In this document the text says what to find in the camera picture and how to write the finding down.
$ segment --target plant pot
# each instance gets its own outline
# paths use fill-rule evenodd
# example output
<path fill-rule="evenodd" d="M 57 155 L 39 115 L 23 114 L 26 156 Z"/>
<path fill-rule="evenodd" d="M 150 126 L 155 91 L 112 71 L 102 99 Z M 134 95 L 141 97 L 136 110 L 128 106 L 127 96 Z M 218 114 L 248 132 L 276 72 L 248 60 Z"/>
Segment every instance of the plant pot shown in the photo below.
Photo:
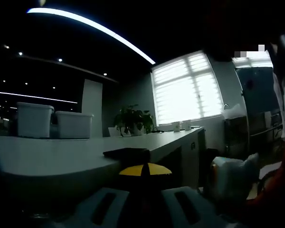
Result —
<path fill-rule="evenodd" d="M 141 130 L 138 130 L 136 124 L 134 124 L 134 128 L 131 132 L 131 136 L 138 136 L 138 135 L 143 135 L 143 131 L 144 131 L 144 128 L 142 126 Z"/>

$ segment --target window blinds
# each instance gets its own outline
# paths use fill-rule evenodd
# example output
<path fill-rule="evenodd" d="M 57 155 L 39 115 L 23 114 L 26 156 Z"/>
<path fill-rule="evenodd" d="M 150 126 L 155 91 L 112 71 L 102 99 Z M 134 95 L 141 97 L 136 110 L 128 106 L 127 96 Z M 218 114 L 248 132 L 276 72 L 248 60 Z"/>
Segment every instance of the window blinds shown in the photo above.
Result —
<path fill-rule="evenodd" d="M 223 103 L 210 63 L 195 52 L 152 69 L 157 125 L 220 114 Z"/>
<path fill-rule="evenodd" d="M 273 67 L 268 51 L 248 51 L 246 57 L 232 60 L 235 68 Z"/>

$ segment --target light strip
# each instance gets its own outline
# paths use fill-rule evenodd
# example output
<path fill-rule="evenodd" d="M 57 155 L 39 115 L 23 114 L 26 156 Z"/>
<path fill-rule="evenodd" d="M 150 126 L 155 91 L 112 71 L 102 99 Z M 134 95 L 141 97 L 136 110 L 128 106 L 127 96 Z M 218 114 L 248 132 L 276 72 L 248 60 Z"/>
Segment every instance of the light strip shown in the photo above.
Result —
<path fill-rule="evenodd" d="M 96 23 L 96 22 L 94 22 L 92 20 L 89 20 L 87 18 L 79 16 L 77 14 L 66 12 L 66 11 L 59 10 L 59 9 L 50 9 L 50 8 L 32 8 L 32 9 L 28 10 L 27 13 L 49 13 L 49 14 L 55 14 L 55 15 L 59 15 L 59 16 L 62 16 L 62 17 L 71 18 L 73 20 L 80 21 L 82 23 L 85 23 L 85 24 L 87 24 L 87 25 L 89 25 L 89 26 L 91 26 L 91 27 L 93 27 L 95 29 L 98 29 L 98 30 L 100 30 L 100 31 L 110 35 L 111 37 L 117 39 L 118 41 L 122 42 L 123 44 L 125 44 L 126 46 L 131 48 L 137 54 L 142 56 L 144 59 L 146 59 L 152 65 L 155 64 L 155 62 L 149 56 L 147 56 L 145 53 L 143 53 L 136 46 L 131 44 L 128 40 L 126 40 L 123 37 L 119 36 L 118 34 L 116 34 L 115 32 L 111 31 L 110 29 L 108 29 L 108 28 L 106 28 L 106 27 L 104 27 L 104 26 L 102 26 L 102 25 L 100 25 L 100 24 L 98 24 L 98 23 Z"/>
<path fill-rule="evenodd" d="M 23 95 L 23 94 L 11 94 L 11 93 L 4 93 L 4 92 L 0 92 L 0 94 L 7 94 L 7 95 L 14 95 L 14 96 L 25 96 L 25 97 L 31 97 L 31 98 L 39 98 L 39 99 L 45 99 L 45 100 L 51 100 L 51 101 L 61 101 L 61 102 L 68 102 L 68 103 L 77 104 L 77 102 L 74 102 L 74 101 L 64 101 L 64 100 L 39 97 L 39 96 L 29 96 L 29 95 Z"/>

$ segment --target potted plant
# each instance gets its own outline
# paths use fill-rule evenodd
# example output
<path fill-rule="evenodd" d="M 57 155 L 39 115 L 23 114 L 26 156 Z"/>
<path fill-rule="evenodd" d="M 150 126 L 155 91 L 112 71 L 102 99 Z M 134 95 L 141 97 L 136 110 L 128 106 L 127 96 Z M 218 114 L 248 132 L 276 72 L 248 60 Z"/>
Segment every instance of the potted plant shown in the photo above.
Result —
<path fill-rule="evenodd" d="M 121 136 L 123 136 L 121 128 L 124 127 L 124 133 L 130 132 L 131 135 L 141 135 L 142 129 L 146 133 L 151 133 L 153 128 L 153 116 L 149 111 L 136 110 L 138 105 L 129 105 L 122 107 L 119 114 L 114 118 L 114 126 L 116 126 Z"/>

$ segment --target white storage bin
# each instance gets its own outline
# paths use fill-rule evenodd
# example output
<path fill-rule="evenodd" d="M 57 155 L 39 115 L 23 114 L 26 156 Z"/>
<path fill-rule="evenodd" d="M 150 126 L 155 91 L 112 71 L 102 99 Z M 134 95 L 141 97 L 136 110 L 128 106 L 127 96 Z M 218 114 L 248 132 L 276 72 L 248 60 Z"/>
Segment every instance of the white storage bin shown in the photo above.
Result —
<path fill-rule="evenodd" d="M 18 136 L 49 138 L 54 107 L 18 102 Z"/>
<path fill-rule="evenodd" d="M 60 139 L 85 139 L 91 137 L 92 114 L 57 111 Z"/>

